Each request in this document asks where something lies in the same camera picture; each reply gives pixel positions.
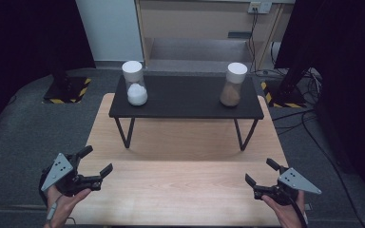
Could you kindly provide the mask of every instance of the black table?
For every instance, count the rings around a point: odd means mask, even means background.
[[[108,113],[110,118],[115,119],[125,148],[130,146],[135,118],[233,119],[241,151],[250,141],[258,120],[263,119],[257,93],[249,77],[241,86],[240,103],[234,107],[227,107],[220,102],[224,77],[145,76],[144,83],[147,102],[135,106],[127,100],[125,79],[122,76]],[[119,118],[131,118],[127,137]],[[254,120],[244,143],[237,119]]]

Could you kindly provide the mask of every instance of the white wall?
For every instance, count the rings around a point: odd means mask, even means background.
[[[133,0],[76,0],[95,61],[142,62]]]

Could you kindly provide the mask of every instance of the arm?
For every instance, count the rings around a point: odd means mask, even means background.
[[[56,209],[53,213],[53,217],[51,220],[48,220],[44,225],[44,228],[59,228],[63,227],[67,222],[67,218],[75,208],[76,204],[82,200],[84,200],[88,194],[90,194],[90,189],[85,189],[78,193],[74,197],[66,197],[63,196],[55,187],[55,185],[51,186],[48,190],[48,211],[51,211],[52,205],[56,203]]]
[[[263,195],[262,200],[274,210],[278,217],[279,223],[283,228],[301,228],[301,222],[298,219],[295,209],[292,205],[282,206],[277,204],[273,199]],[[298,198],[296,204],[304,215],[304,192],[298,191]]]

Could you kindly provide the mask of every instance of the hazard tape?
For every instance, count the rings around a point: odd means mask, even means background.
[[[43,101],[43,103],[46,103],[46,104],[80,103],[82,101],[82,98],[86,94],[87,87],[90,84],[90,82],[91,82],[91,79],[86,78],[84,86],[82,87],[82,89],[79,92],[79,95],[76,99],[62,99],[62,98],[46,99]]]
[[[261,83],[263,93],[265,94],[266,103],[271,107],[306,107],[306,104],[296,104],[296,103],[276,103],[272,97],[272,94],[265,82]]]

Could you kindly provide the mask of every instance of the black curtain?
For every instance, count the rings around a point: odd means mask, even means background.
[[[51,74],[52,62],[95,67],[76,2],[0,0],[0,113],[20,87]]]
[[[297,53],[304,34],[327,2],[326,22],[309,48],[314,58],[308,67],[323,79],[318,119],[342,168],[365,181],[365,1],[297,0],[276,67],[290,67],[301,58]]]

